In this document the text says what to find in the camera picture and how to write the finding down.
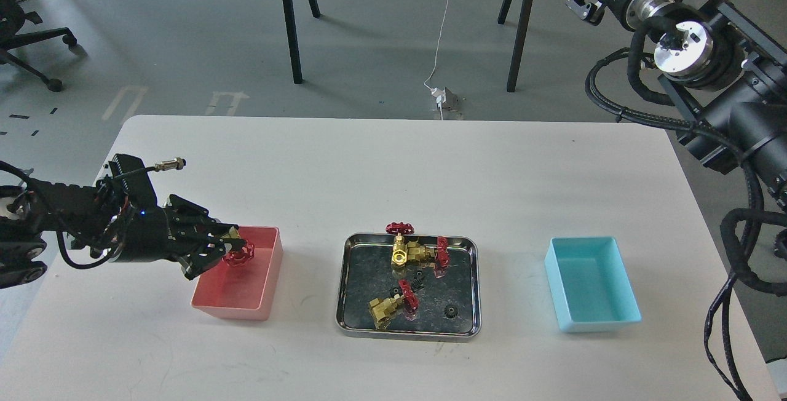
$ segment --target black robotic arm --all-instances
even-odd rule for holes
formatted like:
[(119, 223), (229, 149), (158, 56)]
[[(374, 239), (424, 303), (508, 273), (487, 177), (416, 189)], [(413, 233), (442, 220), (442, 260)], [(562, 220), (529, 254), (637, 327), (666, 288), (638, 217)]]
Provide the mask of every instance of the black robotic arm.
[[(47, 244), (42, 232), (56, 232), (63, 259), (77, 269), (107, 261), (148, 263), (177, 261), (189, 280), (228, 252), (240, 250), (244, 239), (235, 224), (223, 224), (207, 208), (171, 194), (163, 207), (148, 172), (182, 169), (186, 161), (145, 167), (138, 157), (116, 154), (107, 163), (111, 172), (93, 187), (49, 183), (28, 177), (0, 162), (26, 186), (0, 186), (0, 288), (28, 283), (47, 271), (34, 259)], [(90, 248), (94, 263), (77, 264), (68, 256), (63, 232), (73, 237), (71, 248)]]

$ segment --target metal tray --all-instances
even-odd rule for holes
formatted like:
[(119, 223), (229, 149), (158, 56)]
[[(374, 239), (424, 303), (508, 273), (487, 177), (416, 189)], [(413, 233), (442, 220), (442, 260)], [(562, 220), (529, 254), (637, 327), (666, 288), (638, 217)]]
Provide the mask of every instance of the metal tray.
[[(402, 277), (390, 266), (394, 236), (356, 233), (347, 239), (342, 261), (336, 322), (348, 336), (392, 339), (426, 339), (467, 341), (481, 329), (481, 300), (478, 296), (478, 250), (470, 239), (446, 236), (450, 264), (444, 277), (436, 278), (431, 268), (421, 268), (424, 288), (416, 292), (419, 308), (416, 318), (408, 320), (402, 313), (391, 320), (386, 330), (374, 328), (368, 304), (374, 298), (390, 297), (391, 289)], [(436, 247), (436, 236), (405, 236)], [(418, 264), (407, 264), (404, 278), (411, 280)], [(456, 316), (445, 315), (447, 305), (456, 308)]]

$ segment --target black gear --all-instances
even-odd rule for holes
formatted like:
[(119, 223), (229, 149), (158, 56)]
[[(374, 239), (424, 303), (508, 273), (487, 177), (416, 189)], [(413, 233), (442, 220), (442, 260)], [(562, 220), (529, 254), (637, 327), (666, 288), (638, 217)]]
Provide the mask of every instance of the black gear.
[(456, 315), (458, 315), (459, 312), (456, 310), (456, 306), (455, 305), (449, 304), (449, 305), (445, 306), (445, 309), (443, 310), (443, 313), (445, 313), (446, 317), (453, 318)]

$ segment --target office chair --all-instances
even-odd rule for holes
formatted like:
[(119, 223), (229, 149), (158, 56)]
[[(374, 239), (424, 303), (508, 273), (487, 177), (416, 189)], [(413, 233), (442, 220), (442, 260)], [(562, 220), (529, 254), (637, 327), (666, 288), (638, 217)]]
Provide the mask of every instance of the office chair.
[(0, 64), (10, 63), (18, 68), (23, 68), (29, 71), (29, 73), (39, 77), (44, 84), (47, 84), (47, 88), (52, 92), (61, 92), (61, 90), (63, 90), (63, 83), (59, 79), (47, 78), (47, 76), (40, 73), (40, 71), (35, 70), (19, 58), (9, 54), (8, 51), (59, 36), (63, 37), (63, 42), (67, 44), (68, 47), (76, 46), (76, 37), (68, 28), (17, 34), (17, 32), (22, 29), (25, 20), (29, 20), (35, 25), (40, 25), (40, 23), (42, 23), (39, 14), (36, 12), (23, 11), (22, 7), (17, 3), (17, 0), (0, 0)]

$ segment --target robotic arm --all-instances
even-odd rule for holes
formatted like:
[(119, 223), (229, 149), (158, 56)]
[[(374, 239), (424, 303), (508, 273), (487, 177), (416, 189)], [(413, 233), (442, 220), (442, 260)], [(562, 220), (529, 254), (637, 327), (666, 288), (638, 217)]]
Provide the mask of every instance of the robotic arm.
[[(631, 46), (599, 62), (588, 75), (587, 92), (604, 109), (622, 118), (677, 131), (678, 142), (702, 165), (723, 174), (744, 166), (765, 184), (782, 211), (787, 211), (787, 51), (728, 0), (709, 0), (694, 9), (682, 0), (566, 0), (582, 20), (598, 25), (605, 9), (629, 31)], [(644, 53), (646, 39), (657, 43)], [(627, 58), (633, 90), (646, 101), (674, 106), (682, 120), (639, 113), (613, 104), (594, 85), (598, 68)], [(665, 93), (649, 90), (640, 80), (642, 65), (657, 68)], [(720, 95), (702, 106), (689, 89)], [(759, 190), (756, 178), (749, 187)], [(737, 278), (760, 292), (787, 295), (787, 283), (760, 280), (748, 266), (751, 249), (735, 235), (738, 222), (751, 226), (756, 240), (762, 223), (787, 228), (787, 216), (768, 213), (755, 202), (751, 210), (731, 212), (722, 224), (722, 239)], [(775, 243), (776, 255), (787, 258), (787, 231)]]
[[(222, 224), (200, 207), (171, 194), (158, 207), (148, 172), (183, 169), (175, 158), (145, 167), (138, 157), (116, 154), (95, 187), (48, 183), (28, 177), (0, 162), (26, 187), (0, 186), (0, 288), (25, 284), (41, 277), (47, 265), (34, 259), (47, 244), (44, 231), (57, 232), (63, 259), (77, 269), (90, 269), (107, 261), (148, 263), (177, 261), (189, 280), (216, 266), (228, 252), (244, 245), (235, 224)], [(90, 247), (98, 261), (77, 264), (68, 257), (63, 232), (74, 239), (71, 248)]]

